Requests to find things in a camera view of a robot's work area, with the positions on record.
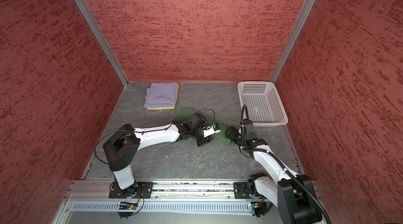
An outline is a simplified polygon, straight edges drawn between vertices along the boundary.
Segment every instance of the gray stone floor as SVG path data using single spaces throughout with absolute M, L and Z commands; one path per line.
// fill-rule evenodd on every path
M 144 108 L 146 88 L 149 86 L 150 83 L 129 84 L 107 126 L 106 134 L 127 123 L 133 127 L 169 124 L 178 112 L 179 106 L 195 109 L 211 108 L 218 120 L 239 128 L 241 106 L 236 84 L 180 83 L 176 108 L 160 111 Z M 291 148 L 280 127 L 255 127 L 255 130 L 259 138 L 266 140 L 273 152 L 292 168 Z M 97 154 L 106 160 L 102 144 L 98 145 Z M 254 159 L 242 156 L 237 145 L 227 145 L 218 141 L 212 141 L 201 147 L 197 147 L 195 140 L 148 146 L 136 153 L 131 166 L 135 178 L 142 179 L 236 180 L 264 172 L 263 167 Z M 86 178 L 114 178 L 114 176 L 107 165 L 94 159 Z

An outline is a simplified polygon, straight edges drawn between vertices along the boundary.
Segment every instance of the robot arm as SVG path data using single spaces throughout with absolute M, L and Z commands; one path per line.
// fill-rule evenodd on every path
M 103 150 L 120 189 L 130 195 L 134 194 L 137 187 L 130 167 L 136 151 L 146 146 L 190 137 L 196 139 L 198 146 L 202 146 L 212 140 L 212 134 L 220 131 L 218 123 L 208 125 L 205 116 L 197 112 L 186 122 L 176 121 L 165 126 L 133 128 L 130 124 L 124 125 L 103 144 Z
M 298 175 L 280 161 L 267 143 L 257 137 L 252 121 L 245 119 L 240 125 L 243 128 L 242 133 L 231 127 L 226 130 L 225 136 L 242 150 L 249 152 L 274 180 L 273 182 L 262 173 L 251 175 L 247 182 L 250 198 L 267 198 L 278 208 L 284 224 L 311 224 L 321 221 L 325 210 L 316 199 L 312 180 L 306 175 Z

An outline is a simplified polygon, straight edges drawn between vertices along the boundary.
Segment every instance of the black joint housing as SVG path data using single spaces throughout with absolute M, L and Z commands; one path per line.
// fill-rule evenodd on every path
M 254 140 L 258 138 L 258 135 L 255 132 L 255 128 L 253 126 L 253 122 L 251 120 L 248 119 L 244 119 L 243 121 L 243 125 L 245 126 L 244 129 L 244 140 L 248 141 L 248 140 Z
M 267 142 L 264 141 L 263 139 L 259 138 L 259 139 L 252 139 L 252 140 L 248 140 L 245 143 L 245 146 L 248 149 L 255 149 L 257 146 L 261 146 L 261 145 L 267 145 Z
M 140 146 L 140 139 L 133 133 L 130 124 L 123 125 L 103 144 L 109 169 L 113 172 L 122 170 L 133 160 L 134 154 Z
M 194 138 L 196 139 L 197 145 L 200 147 L 213 139 L 211 136 L 204 137 L 203 129 L 207 126 L 207 118 L 200 112 L 194 113 L 193 116 L 184 123 L 175 121 L 173 124 L 176 125 L 180 134 L 177 141 Z
M 255 180 L 260 177 L 267 177 L 267 174 L 260 172 L 260 173 L 255 173 L 255 174 L 252 174 L 249 176 L 249 179 L 247 181 L 247 189 L 248 189 L 250 196 L 253 196 L 253 197 L 260 196 L 260 194 L 256 191 L 256 187 L 255 187 Z
M 235 127 L 229 127 L 225 131 L 225 137 L 228 138 L 229 140 L 233 141 L 237 145 L 241 145 L 241 134 Z
M 297 179 L 316 198 L 312 180 L 307 175 L 298 176 Z M 311 224 L 322 220 L 322 214 L 313 199 L 292 180 L 278 181 L 277 193 L 279 214 L 284 224 Z

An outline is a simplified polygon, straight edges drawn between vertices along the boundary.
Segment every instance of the white plastic basket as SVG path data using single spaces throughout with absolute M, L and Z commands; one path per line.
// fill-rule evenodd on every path
M 242 81 L 238 83 L 241 108 L 248 108 L 254 126 L 278 126 L 288 123 L 287 114 L 274 83 L 268 81 Z

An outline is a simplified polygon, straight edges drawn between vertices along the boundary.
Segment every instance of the aluminum frame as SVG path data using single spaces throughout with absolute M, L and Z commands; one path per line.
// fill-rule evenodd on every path
M 304 1 L 300 14 L 298 15 L 297 20 L 295 21 L 295 24 L 293 26 L 293 30 L 290 33 L 287 43 L 285 44 L 284 50 L 280 55 L 279 61 L 277 62 L 277 65 L 273 71 L 272 76 L 270 77 L 271 82 L 275 83 L 275 81 L 279 77 L 280 71 L 283 68 L 285 61 L 287 60 L 287 57 L 290 54 L 291 49 L 293 48 L 295 40 L 297 39 L 298 35 L 300 34 L 302 26 L 304 25 L 305 20 L 308 17 L 308 14 L 309 14 L 312 6 L 314 5 L 314 2 L 315 2 L 315 0 L 305 0 Z
M 128 81 L 126 75 L 124 74 L 123 69 L 120 66 L 118 60 L 116 59 L 115 54 L 113 53 L 112 49 L 110 48 L 108 41 L 106 40 L 100 27 L 98 26 L 97 22 L 95 21 L 94 16 L 92 15 L 91 11 L 89 10 L 87 3 L 85 3 L 85 0 L 74 0 L 74 1 L 76 2 L 78 8 L 80 9 L 81 13 L 83 14 L 85 20 L 87 21 L 89 27 L 91 28 L 92 32 L 94 33 L 95 37 L 97 38 L 99 44 L 101 45 L 103 51 L 105 52 L 106 56 L 108 57 L 114 70 L 118 74 L 123 85 L 125 87 L 127 87 L 129 81 Z
M 88 211 L 116 211 L 114 209 L 102 209 L 99 204 L 114 205 L 118 204 L 120 200 L 109 199 L 109 185 L 114 180 L 111 179 L 88 179 L 88 180 L 75 180 L 71 181 L 70 189 L 65 195 L 65 201 L 62 202 L 58 214 L 54 218 L 52 224 L 65 224 L 71 212 L 74 211 L 87 211 L 75 210 L 77 204 L 84 204 L 86 207 L 90 206 Z M 247 209 L 248 202 L 255 201 L 254 199 L 235 199 L 234 197 L 234 180 L 145 180 L 138 179 L 142 182 L 154 182 L 153 192 L 150 199 L 145 199 L 148 208 L 147 212 L 153 211 L 176 211 L 178 213 L 195 213 L 195 214 L 242 214 L 249 215 Z M 166 206 L 173 205 L 193 205 L 192 209 L 173 209 Z M 244 206 L 237 209 L 231 208 L 207 208 L 203 209 L 200 206 L 228 206 L 237 205 Z

